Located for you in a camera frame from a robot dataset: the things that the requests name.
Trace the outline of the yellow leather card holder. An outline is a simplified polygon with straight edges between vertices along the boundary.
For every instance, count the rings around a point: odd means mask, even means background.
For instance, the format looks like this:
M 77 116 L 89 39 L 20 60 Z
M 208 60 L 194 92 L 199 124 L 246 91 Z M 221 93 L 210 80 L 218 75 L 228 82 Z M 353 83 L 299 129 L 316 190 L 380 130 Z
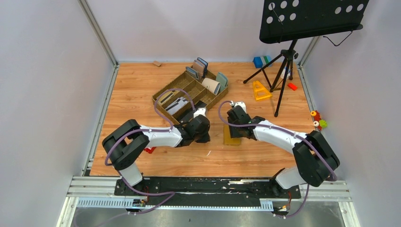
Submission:
M 232 138 L 228 125 L 224 125 L 223 128 L 223 143 L 226 146 L 240 146 L 241 139 L 240 138 Z

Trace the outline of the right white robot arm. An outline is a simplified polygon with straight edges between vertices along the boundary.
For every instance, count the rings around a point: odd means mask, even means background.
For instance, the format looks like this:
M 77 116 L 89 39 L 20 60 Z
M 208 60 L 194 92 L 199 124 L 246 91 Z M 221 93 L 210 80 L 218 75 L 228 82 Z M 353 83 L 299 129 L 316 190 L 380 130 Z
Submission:
M 251 118 L 240 105 L 233 106 L 227 115 L 232 137 L 267 142 L 294 156 L 296 165 L 280 170 L 272 179 L 270 191 L 275 197 L 283 197 L 289 188 L 300 184 L 318 187 L 325 180 L 337 180 L 334 170 L 340 160 L 319 131 L 297 132 L 259 116 Z

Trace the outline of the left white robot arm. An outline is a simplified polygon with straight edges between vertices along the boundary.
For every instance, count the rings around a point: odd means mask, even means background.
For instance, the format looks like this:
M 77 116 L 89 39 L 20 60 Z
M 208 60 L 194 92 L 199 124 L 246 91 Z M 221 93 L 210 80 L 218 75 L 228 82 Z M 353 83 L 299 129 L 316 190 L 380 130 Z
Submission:
M 198 115 L 189 122 L 169 127 L 147 127 L 130 119 L 108 135 L 102 146 L 107 153 L 105 164 L 112 165 L 126 181 L 126 188 L 133 195 L 144 192 L 143 176 L 136 165 L 136 159 L 146 148 L 189 146 L 193 142 L 207 143 L 210 121 Z

